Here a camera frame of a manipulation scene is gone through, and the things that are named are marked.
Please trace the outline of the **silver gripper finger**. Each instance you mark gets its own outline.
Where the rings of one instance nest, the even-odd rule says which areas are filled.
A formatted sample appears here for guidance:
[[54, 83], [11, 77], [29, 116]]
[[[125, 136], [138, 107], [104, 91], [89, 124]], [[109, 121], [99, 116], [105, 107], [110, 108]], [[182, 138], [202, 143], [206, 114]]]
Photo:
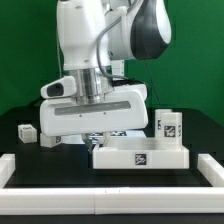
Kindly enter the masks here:
[[99, 134], [98, 133], [85, 133], [81, 135], [82, 141], [88, 148], [88, 152], [92, 153], [93, 148], [97, 144], [99, 140]]

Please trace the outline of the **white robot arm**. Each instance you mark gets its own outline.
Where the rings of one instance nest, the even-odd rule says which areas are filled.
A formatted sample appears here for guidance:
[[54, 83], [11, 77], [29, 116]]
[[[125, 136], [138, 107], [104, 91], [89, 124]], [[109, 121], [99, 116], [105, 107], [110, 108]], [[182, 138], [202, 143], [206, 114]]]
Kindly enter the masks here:
[[156, 59], [171, 41], [164, 0], [58, 0], [64, 76], [41, 89], [48, 137], [143, 128], [147, 87], [113, 74], [114, 60]]

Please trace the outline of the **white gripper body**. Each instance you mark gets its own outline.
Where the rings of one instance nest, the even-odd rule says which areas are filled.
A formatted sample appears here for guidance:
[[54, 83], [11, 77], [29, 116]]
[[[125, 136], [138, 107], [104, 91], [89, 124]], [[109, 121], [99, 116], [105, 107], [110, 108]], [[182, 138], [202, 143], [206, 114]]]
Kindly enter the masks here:
[[79, 105], [78, 85], [72, 76], [41, 88], [45, 101], [40, 106], [41, 131], [48, 137], [124, 131], [148, 124], [144, 84], [116, 86], [102, 103]]

